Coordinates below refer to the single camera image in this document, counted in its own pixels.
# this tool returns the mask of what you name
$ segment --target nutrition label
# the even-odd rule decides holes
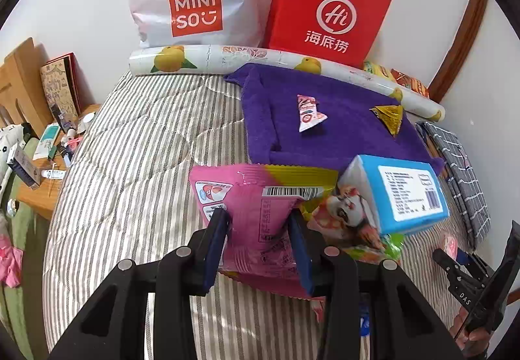
[[[441,213],[439,193],[428,170],[379,166],[396,221]]]

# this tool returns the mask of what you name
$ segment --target screw head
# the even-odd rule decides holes
[[[332,257],[332,258],[334,258],[334,257],[340,255],[340,249],[337,248],[337,247],[334,247],[334,246],[328,246],[328,247],[325,247],[325,249],[323,250],[323,252],[324,252],[327,256],[330,256],[330,257]]]
[[[130,259],[123,259],[118,263],[118,268],[121,271],[128,271],[132,267],[132,261]]]
[[[395,271],[395,269],[397,269],[397,263],[395,263],[395,261],[393,261],[393,260],[386,259],[386,260],[383,260],[383,267],[387,271]]]
[[[186,246],[179,247],[175,253],[180,258],[185,258],[186,256],[189,256],[191,254],[191,248]]]

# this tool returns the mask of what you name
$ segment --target mattress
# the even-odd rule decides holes
[[[121,77],[74,156],[50,225],[43,276],[49,349],[119,260],[158,260],[203,227],[188,174],[195,164],[248,161],[240,91],[219,75]],[[431,252],[443,230],[467,246],[441,184],[451,216],[405,239],[402,266],[448,326],[459,306]],[[219,274],[208,296],[191,298],[191,310],[198,358],[316,356],[319,326],[308,301]],[[152,324],[150,295],[146,359],[153,358]],[[367,349],[365,339],[362,357]]]

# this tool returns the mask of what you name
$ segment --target barcode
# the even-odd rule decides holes
[[[310,200],[323,194],[323,187],[264,187],[263,197],[299,197]]]
[[[439,197],[437,197],[437,193],[435,191],[426,191],[426,198],[430,204],[430,209],[440,207]]]

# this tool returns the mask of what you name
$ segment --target blue gripper pad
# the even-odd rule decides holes
[[[225,210],[216,209],[212,216],[212,220],[217,218],[219,220],[217,221],[218,224],[214,231],[213,238],[211,239],[210,247],[207,251],[206,261],[204,262],[204,280],[202,286],[206,292],[209,292],[211,287],[215,284],[218,264],[220,262],[220,257],[222,256],[222,250],[224,249],[224,241],[228,229],[228,221],[220,217],[220,214],[217,212],[219,210],[222,210],[220,214],[228,215]]]
[[[312,263],[307,253],[302,231],[294,214],[289,215],[288,230],[293,256],[296,260],[296,268],[300,276],[300,284],[302,284],[302,287],[305,288],[309,295],[312,295],[314,293],[314,284],[311,276]]]

